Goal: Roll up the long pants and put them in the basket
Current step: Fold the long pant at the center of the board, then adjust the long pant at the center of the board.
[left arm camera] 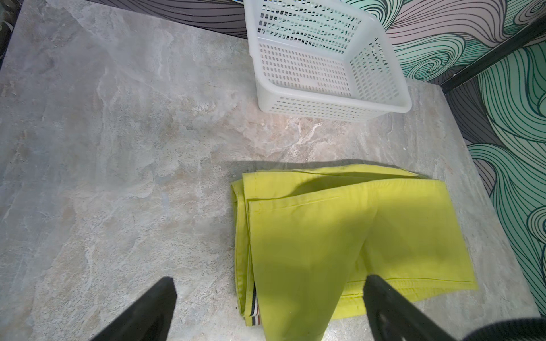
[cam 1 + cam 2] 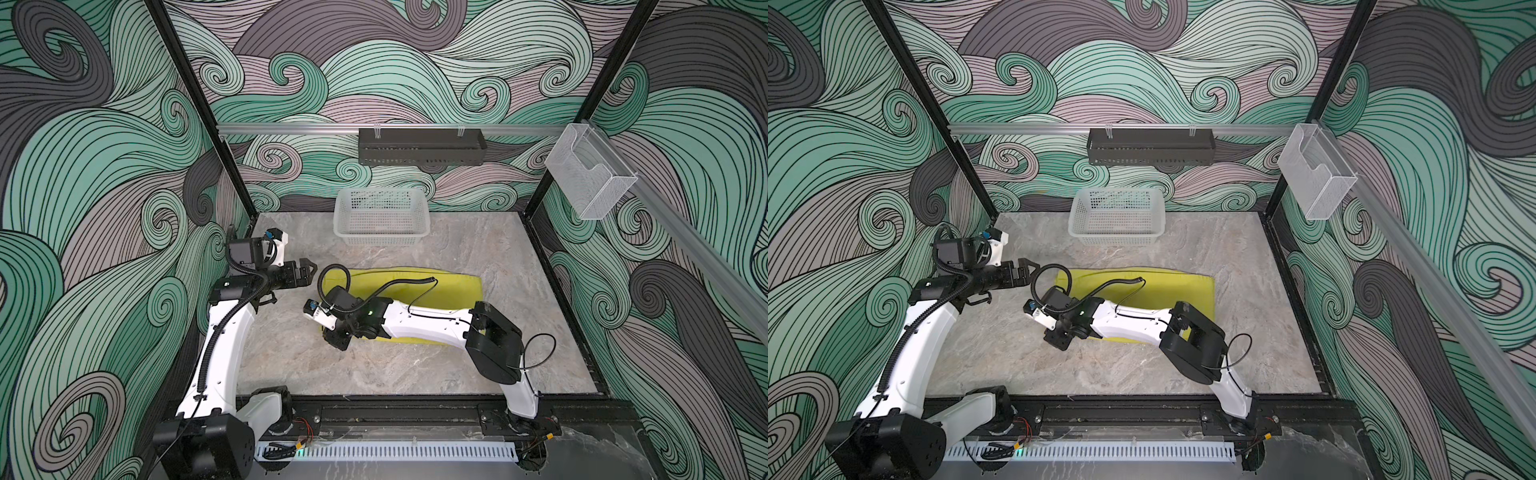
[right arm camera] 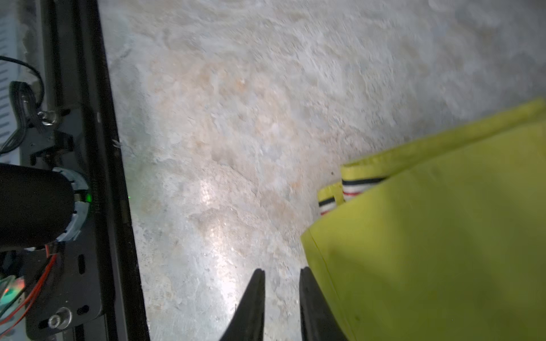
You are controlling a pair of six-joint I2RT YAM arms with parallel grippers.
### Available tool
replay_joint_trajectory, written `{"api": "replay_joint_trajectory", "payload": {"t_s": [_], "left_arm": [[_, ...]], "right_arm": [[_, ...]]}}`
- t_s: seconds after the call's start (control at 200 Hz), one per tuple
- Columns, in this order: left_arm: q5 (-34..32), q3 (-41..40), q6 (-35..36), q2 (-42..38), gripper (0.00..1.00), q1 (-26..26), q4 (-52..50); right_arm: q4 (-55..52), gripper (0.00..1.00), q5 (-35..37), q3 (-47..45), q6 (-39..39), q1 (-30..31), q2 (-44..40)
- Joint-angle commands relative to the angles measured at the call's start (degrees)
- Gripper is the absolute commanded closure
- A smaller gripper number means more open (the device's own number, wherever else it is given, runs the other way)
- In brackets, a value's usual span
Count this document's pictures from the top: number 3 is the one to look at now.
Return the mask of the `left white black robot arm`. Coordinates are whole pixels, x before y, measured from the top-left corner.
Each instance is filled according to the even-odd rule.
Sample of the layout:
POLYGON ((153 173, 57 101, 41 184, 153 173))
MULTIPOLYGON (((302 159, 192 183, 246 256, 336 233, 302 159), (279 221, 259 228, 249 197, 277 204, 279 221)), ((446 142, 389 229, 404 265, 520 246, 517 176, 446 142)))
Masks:
POLYGON ((78 238, 90 211, 90 186, 74 170, 1 164, 1 251, 78 238))

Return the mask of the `yellow-green long pants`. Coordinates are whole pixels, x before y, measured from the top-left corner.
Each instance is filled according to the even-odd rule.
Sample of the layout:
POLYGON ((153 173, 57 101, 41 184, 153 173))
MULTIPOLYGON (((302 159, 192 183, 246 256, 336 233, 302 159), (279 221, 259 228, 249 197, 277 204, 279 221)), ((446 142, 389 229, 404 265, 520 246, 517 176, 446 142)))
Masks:
POLYGON ((349 340, 545 339, 545 101, 344 165, 301 237, 349 340))

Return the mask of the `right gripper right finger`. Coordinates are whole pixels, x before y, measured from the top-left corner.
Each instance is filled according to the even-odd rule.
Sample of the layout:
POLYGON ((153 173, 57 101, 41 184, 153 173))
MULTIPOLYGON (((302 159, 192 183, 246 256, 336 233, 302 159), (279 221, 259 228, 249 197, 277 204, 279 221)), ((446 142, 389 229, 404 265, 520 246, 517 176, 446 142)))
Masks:
POLYGON ((304 341, 348 339, 336 322, 309 267, 300 271, 301 338, 304 341))

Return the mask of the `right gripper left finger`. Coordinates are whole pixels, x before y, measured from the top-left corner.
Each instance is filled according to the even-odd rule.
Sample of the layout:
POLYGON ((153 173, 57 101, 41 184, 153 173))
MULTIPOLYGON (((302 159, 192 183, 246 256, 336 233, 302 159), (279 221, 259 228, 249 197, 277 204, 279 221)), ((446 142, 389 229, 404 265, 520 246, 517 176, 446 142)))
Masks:
POLYGON ((221 341, 263 341, 265 312, 265 271, 256 269, 221 341))

